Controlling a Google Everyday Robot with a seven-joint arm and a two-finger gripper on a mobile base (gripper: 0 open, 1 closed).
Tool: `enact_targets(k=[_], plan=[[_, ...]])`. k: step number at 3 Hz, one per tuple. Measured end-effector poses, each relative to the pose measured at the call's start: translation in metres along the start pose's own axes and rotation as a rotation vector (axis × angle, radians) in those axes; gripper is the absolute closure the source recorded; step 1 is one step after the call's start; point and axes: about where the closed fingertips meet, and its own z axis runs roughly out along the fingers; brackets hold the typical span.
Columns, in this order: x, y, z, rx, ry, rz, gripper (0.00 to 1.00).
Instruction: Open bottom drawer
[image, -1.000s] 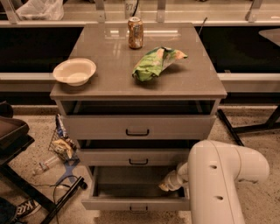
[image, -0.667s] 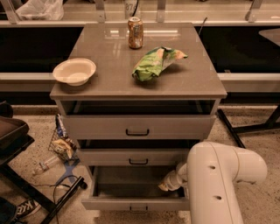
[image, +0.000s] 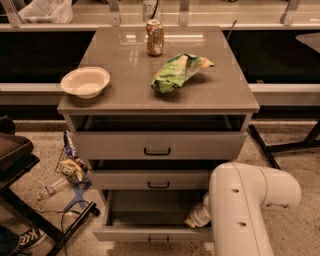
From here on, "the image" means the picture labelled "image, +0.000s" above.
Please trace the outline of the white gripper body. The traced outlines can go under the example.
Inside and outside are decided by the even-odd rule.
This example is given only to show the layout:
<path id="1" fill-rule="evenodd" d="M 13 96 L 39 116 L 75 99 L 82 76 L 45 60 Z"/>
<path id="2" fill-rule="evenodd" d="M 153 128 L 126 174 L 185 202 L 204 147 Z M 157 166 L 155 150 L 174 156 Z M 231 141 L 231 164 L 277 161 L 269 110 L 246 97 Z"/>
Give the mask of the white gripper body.
<path id="1" fill-rule="evenodd" d="M 198 203 L 190 213 L 190 220 L 194 227 L 203 227 L 211 221 L 209 207 L 204 203 Z"/>

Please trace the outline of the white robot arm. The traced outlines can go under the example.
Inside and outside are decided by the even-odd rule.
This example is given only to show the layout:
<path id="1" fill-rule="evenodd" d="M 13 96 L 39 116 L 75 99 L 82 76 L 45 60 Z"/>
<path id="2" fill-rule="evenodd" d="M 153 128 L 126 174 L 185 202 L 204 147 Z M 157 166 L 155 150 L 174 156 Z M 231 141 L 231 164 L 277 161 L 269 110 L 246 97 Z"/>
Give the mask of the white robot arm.
<path id="1" fill-rule="evenodd" d="M 215 256 L 274 256 L 261 211 L 293 209 L 300 201 L 301 188 L 291 174 L 229 162 L 214 169 L 209 191 L 185 223 L 212 225 Z"/>

